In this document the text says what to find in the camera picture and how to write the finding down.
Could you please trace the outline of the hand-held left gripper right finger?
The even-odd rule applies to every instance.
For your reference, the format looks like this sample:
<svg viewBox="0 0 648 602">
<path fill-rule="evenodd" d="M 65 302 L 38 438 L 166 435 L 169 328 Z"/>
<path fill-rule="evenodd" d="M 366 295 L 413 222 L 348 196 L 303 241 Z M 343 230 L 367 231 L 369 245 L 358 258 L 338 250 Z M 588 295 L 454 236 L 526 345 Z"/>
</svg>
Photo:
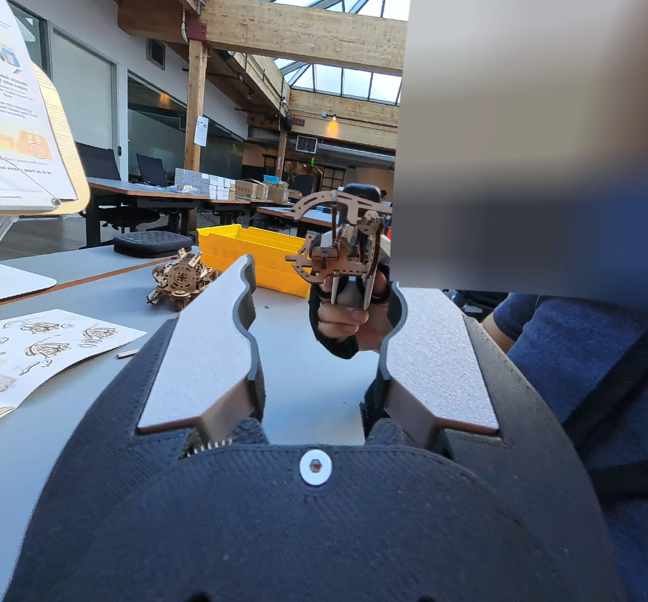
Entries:
<svg viewBox="0 0 648 602">
<path fill-rule="evenodd" d="M 390 418 L 422 449 L 432 449 L 447 429 L 496 437 L 500 426 L 466 316 L 441 290 L 397 282 L 387 311 L 393 330 L 360 404 L 365 436 Z"/>
</svg>

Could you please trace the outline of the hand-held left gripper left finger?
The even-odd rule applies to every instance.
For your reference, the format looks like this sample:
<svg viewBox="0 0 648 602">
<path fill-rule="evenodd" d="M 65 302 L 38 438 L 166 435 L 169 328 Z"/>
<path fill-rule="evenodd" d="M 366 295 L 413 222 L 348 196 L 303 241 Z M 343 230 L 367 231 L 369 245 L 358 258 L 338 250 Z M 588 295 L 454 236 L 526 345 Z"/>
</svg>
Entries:
<svg viewBox="0 0 648 602">
<path fill-rule="evenodd" d="M 138 430 L 195 428 L 223 444 L 241 420 L 263 419 L 266 392 L 255 320 L 255 262 L 239 257 L 175 321 Z"/>
</svg>

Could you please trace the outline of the curved wooden model part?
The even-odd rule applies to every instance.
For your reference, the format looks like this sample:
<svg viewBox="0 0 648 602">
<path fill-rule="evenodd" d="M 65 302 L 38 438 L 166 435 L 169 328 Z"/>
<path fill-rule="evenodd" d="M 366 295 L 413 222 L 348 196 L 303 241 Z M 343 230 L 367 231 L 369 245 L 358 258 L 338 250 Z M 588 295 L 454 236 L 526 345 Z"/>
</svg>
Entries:
<svg viewBox="0 0 648 602">
<path fill-rule="evenodd" d="M 366 288 L 373 283 L 387 218 L 392 208 L 338 190 L 313 193 L 291 209 L 302 219 L 316 205 L 331 207 L 331 241 L 316 241 L 307 234 L 294 256 L 286 256 L 306 282 L 322 284 L 326 277 L 359 277 Z"/>
</svg>

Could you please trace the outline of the person's right forearm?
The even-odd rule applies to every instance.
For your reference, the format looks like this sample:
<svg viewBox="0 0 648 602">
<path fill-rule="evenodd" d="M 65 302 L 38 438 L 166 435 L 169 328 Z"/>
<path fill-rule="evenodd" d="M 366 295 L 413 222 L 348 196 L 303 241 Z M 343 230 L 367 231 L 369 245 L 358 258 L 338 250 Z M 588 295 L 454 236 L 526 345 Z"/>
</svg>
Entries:
<svg viewBox="0 0 648 602">
<path fill-rule="evenodd" d="M 495 321 L 494 313 L 490 313 L 484 318 L 482 327 L 503 353 L 507 354 L 514 346 L 515 340 L 500 330 Z"/>
</svg>

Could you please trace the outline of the assembled round wooden model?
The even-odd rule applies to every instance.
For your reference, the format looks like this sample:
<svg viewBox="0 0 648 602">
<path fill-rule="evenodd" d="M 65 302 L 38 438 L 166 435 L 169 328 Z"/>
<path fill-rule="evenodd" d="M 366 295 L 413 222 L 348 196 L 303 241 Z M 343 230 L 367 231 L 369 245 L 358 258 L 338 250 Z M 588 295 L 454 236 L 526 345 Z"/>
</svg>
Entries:
<svg viewBox="0 0 648 602">
<path fill-rule="evenodd" d="M 152 276 L 157 286 L 147 295 L 147 303 L 155 305 L 167 297 L 177 312 L 182 311 L 222 274 L 222 271 L 206 266 L 201 261 L 202 255 L 200 250 L 187 252 L 180 249 L 176 258 L 155 266 Z"/>
</svg>

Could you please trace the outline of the short grey desk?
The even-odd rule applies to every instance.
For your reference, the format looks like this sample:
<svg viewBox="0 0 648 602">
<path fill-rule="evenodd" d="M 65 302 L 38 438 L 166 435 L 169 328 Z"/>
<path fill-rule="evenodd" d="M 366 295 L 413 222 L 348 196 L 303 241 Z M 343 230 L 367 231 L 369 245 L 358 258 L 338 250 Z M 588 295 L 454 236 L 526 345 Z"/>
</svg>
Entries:
<svg viewBox="0 0 648 602">
<path fill-rule="evenodd" d="M 258 207 L 256 214 L 278 219 L 282 226 L 296 229 L 296 236 L 304 238 L 307 233 L 323 234 L 332 230 L 331 213 L 310 209 L 304 215 L 295 219 L 291 209 L 280 207 Z"/>
</svg>

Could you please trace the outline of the yellow plastic bin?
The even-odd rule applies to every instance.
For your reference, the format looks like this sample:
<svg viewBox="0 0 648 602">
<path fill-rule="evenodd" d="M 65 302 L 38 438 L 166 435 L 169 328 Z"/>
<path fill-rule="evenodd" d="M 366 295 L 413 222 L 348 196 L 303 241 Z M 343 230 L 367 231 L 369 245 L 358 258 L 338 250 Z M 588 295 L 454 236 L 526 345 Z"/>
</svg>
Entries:
<svg viewBox="0 0 648 602">
<path fill-rule="evenodd" d="M 304 240 L 255 227 L 223 225 L 199 229 L 202 262 L 218 271 L 225 271 L 244 255 L 255 260 L 256 284 L 297 297 L 308 297 L 310 285 L 285 260 L 301 249 Z"/>
</svg>

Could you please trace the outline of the black padded cushion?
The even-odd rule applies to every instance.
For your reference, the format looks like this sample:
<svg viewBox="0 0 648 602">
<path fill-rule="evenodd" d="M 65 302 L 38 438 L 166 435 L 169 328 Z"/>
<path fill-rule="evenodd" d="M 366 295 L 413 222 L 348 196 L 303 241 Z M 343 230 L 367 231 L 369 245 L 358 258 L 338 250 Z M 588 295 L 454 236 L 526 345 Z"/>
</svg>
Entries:
<svg viewBox="0 0 648 602">
<path fill-rule="evenodd" d="M 194 239 L 168 231 L 147 230 L 124 233 L 113 239 L 113 250 L 138 258 L 176 257 L 180 250 L 190 251 Z"/>
</svg>

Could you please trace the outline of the printed instruction sheet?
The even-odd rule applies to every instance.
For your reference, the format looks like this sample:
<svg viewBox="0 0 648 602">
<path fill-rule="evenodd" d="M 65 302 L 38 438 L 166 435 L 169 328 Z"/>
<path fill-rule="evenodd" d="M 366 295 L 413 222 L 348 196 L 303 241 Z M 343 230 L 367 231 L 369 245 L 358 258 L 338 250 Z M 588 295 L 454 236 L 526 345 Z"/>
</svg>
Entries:
<svg viewBox="0 0 648 602">
<path fill-rule="evenodd" d="M 59 372 L 144 334 L 59 309 L 1 320 L 1 416 Z"/>
</svg>

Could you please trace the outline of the black office chair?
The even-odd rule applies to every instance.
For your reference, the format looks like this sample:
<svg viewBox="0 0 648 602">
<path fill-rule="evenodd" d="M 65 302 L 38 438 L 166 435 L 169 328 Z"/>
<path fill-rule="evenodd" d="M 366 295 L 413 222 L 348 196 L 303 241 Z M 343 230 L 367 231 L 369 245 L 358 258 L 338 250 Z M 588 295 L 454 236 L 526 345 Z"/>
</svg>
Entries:
<svg viewBox="0 0 648 602">
<path fill-rule="evenodd" d="M 104 222 L 105 227 L 112 226 L 116 230 L 121 230 L 122 233 L 126 229 L 136 231 L 138 225 L 152 224 L 160 218 L 159 213 L 155 210 L 133 206 L 100 208 L 98 213 L 99 219 Z"/>
</svg>

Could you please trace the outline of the stack of white boxes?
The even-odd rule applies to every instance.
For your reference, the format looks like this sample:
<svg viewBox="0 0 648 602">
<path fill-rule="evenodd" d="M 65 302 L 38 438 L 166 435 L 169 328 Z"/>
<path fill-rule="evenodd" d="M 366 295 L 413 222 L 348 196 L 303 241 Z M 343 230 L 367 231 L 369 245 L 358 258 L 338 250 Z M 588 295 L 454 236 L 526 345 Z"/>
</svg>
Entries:
<svg viewBox="0 0 648 602">
<path fill-rule="evenodd" d="M 174 190 L 198 195 L 216 201 L 236 200 L 236 181 L 222 176 L 203 174 L 190 169 L 176 168 Z"/>
</svg>

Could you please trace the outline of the long wood-edged desk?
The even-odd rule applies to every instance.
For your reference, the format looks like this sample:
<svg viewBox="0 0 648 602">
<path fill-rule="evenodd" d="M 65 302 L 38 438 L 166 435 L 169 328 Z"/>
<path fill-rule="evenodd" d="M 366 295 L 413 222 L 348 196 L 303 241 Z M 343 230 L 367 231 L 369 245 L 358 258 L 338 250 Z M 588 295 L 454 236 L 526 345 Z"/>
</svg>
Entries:
<svg viewBox="0 0 648 602">
<path fill-rule="evenodd" d="M 208 198 L 113 179 L 89 177 L 87 184 L 90 201 L 85 209 L 86 249 L 108 244 L 107 241 L 101 241 L 101 205 L 129 205 L 168 212 L 168 229 L 190 236 L 193 242 L 198 242 L 197 209 L 202 202 L 209 202 Z"/>
</svg>

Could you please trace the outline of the white rounded board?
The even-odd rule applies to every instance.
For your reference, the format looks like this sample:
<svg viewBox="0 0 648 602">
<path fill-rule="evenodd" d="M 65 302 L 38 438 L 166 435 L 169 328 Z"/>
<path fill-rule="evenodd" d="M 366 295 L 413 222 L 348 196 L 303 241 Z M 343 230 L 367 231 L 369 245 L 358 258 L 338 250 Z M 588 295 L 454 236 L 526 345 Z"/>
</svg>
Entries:
<svg viewBox="0 0 648 602">
<path fill-rule="evenodd" d="M 57 280 L 1 264 L 1 301 L 50 289 Z"/>
</svg>

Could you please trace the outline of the wooden clipboard stand with paper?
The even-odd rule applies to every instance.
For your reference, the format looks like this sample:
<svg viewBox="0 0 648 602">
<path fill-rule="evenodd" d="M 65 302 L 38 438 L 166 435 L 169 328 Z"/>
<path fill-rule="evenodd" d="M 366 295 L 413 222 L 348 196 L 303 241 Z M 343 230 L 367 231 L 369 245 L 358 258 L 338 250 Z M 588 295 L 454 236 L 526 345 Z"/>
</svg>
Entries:
<svg viewBox="0 0 648 602">
<path fill-rule="evenodd" d="M 1 0 L 1 215 L 75 214 L 89 199 L 60 97 Z"/>
</svg>

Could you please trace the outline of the wooden support post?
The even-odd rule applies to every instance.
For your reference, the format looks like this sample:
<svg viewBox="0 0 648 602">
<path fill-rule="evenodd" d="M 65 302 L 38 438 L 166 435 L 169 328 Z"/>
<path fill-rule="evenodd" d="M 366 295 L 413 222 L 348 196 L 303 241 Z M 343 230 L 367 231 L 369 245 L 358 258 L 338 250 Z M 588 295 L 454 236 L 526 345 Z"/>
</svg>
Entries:
<svg viewBox="0 0 648 602">
<path fill-rule="evenodd" d="M 204 42 L 189 40 L 189 83 L 183 168 L 199 171 L 201 146 L 195 143 L 199 116 L 204 115 L 208 52 Z"/>
</svg>

